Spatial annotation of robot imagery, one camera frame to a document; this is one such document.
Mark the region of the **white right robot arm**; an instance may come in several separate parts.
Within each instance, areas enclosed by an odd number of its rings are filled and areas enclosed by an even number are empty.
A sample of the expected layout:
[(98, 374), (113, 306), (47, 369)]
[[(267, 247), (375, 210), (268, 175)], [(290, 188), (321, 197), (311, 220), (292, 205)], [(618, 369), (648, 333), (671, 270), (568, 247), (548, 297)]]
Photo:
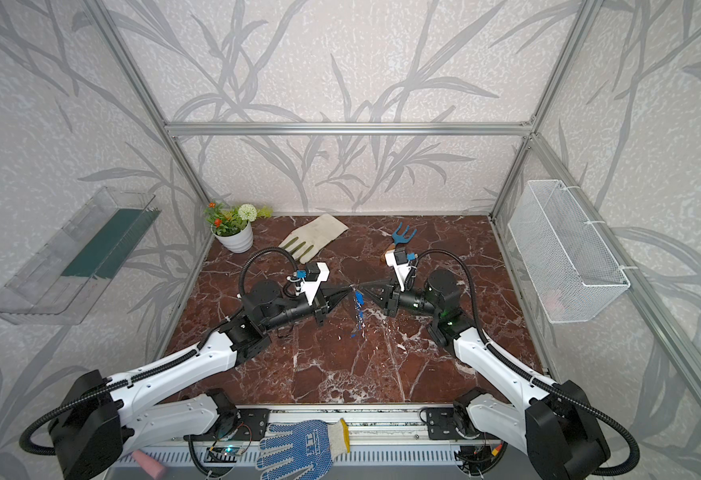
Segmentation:
[(585, 479), (610, 458), (598, 420), (583, 408), (588, 398), (582, 389), (566, 382), (565, 398), (547, 392), (554, 380), (483, 339), (482, 330), (462, 310), (462, 289), (452, 272), (435, 270), (423, 289), (402, 290), (396, 279), (363, 283), (359, 289), (390, 317), (400, 310), (429, 316), (432, 340), (503, 394), (503, 401), (490, 393), (456, 401), (467, 436), (488, 433), (504, 440), (525, 452), (543, 479)]

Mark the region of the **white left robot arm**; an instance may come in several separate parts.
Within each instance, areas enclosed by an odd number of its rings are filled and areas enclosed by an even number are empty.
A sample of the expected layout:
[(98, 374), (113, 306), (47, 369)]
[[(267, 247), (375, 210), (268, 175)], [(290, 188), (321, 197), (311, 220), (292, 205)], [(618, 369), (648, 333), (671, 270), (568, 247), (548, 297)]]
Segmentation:
[(172, 437), (206, 435), (232, 423), (232, 403), (220, 392), (186, 403), (166, 398), (240, 366), (270, 344), (270, 332), (326, 316), (352, 292), (350, 286), (308, 284), (295, 298), (266, 280), (242, 296), (242, 306), (197, 344), (152, 364), (106, 378), (80, 376), (48, 426), (54, 456), (66, 479), (92, 479), (134, 450)]

